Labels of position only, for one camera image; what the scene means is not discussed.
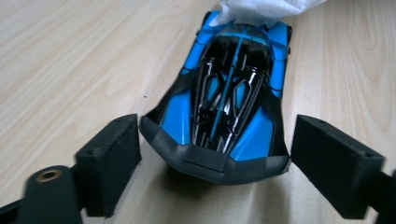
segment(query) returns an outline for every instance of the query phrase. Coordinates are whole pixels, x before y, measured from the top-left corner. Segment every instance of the toy car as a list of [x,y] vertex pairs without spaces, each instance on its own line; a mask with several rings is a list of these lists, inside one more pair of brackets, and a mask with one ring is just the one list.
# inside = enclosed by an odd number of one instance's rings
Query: toy car
[[221,185],[288,171],[281,97],[291,27],[232,22],[209,12],[177,80],[140,131],[176,170]]

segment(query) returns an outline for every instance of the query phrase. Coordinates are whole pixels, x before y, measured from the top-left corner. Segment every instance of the light wood surface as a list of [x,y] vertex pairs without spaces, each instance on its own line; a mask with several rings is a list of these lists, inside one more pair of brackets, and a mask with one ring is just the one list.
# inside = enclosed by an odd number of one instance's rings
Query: light wood surface
[[[1,1],[0,206],[24,180],[73,156],[109,121],[143,115],[173,83],[217,1]],[[324,119],[396,168],[396,1],[329,0],[286,18],[283,113]],[[285,175],[221,187],[143,160],[114,217],[86,223],[372,223],[346,221],[292,165]]]

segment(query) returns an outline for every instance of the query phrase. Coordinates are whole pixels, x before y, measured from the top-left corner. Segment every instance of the wood grain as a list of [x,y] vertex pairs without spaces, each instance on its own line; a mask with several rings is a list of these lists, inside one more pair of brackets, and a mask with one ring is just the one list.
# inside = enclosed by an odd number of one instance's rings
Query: wood grain
[[[173,83],[215,1],[1,1],[0,206],[24,180],[74,153],[112,119],[143,115]],[[293,27],[283,111],[325,119],[396,168],[396,2],[329,0]],[[346,221],[294,165],[221,187],[169,169],[141,138],[143,161],[113,218],[86,223],[372,223]]]

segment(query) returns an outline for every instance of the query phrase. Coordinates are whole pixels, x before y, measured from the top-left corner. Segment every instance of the black foam block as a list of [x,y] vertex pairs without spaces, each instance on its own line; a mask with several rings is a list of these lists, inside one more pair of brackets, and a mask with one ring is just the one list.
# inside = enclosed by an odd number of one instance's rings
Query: black foam block
[[112,120],[77,154],[81,207],[90,217],[111,217],[140,162],[137,115]]
[[364,218],[383,156],[323,120],[299,115],[291,160],[343,218]]

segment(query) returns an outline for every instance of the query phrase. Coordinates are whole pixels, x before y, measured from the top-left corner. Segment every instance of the white cloth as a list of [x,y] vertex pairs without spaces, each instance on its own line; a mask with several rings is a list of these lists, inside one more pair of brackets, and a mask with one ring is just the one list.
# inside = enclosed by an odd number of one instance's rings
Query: white cloth
[[209,25],[234,21],[251,25],[272,26],[280,18],[294,16],[326,0],[222,0],[221,12]]

